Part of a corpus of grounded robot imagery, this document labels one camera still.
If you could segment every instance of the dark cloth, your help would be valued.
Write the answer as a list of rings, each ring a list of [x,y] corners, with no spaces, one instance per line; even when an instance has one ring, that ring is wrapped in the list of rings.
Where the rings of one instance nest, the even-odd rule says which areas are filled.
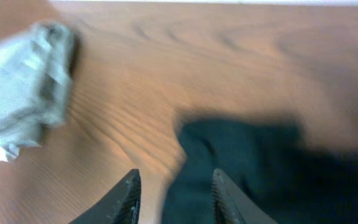
[[[358,223],[358,154],[312,154],[295,125],[205,119],[177,136],[187,160],[168,189],[162,223],[214,223],[211,178],[222,169],[277,223]]]

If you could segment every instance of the gray cloth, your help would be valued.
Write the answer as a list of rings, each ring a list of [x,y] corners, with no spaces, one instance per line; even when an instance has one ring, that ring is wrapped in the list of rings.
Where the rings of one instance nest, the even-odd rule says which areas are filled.
[[[0,161],[16,158],[21,146],[39,146],[43,125],[64,122],[74,44],[57,22],[0,42]]]

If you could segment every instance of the wood grain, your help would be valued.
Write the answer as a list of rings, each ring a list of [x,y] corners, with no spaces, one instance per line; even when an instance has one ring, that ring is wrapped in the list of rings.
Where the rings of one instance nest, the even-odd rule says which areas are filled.
[[[135,167],[158,223],[189,114],[290,114],[308,144],[358,150],[358,7],[52,4],[81,34],[68,120],[0,163],[0,223],[68,223]]]

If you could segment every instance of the brown tabletop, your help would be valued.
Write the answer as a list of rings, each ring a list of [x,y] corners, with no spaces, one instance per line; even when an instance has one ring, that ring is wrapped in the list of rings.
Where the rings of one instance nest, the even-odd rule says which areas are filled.
[[[358,150],[358,7],[20,2],[0,1],[0,37],[55,18],[81,48],[67,123],[0,162],[0,223],[68,223],[131,168],[158,223],[189,115],[291,116],[307,144]]]

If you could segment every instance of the wooden table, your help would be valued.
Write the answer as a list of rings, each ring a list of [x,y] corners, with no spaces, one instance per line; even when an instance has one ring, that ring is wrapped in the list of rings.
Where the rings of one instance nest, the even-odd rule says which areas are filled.
[[[0,223],[67,223],[131,168],[158,223],[188,116],[291,116],[307,144],[358,150],[358,7],[23,2],[0,0],[0,37],[51,17],[81,48],[67,123],[0,162]]]

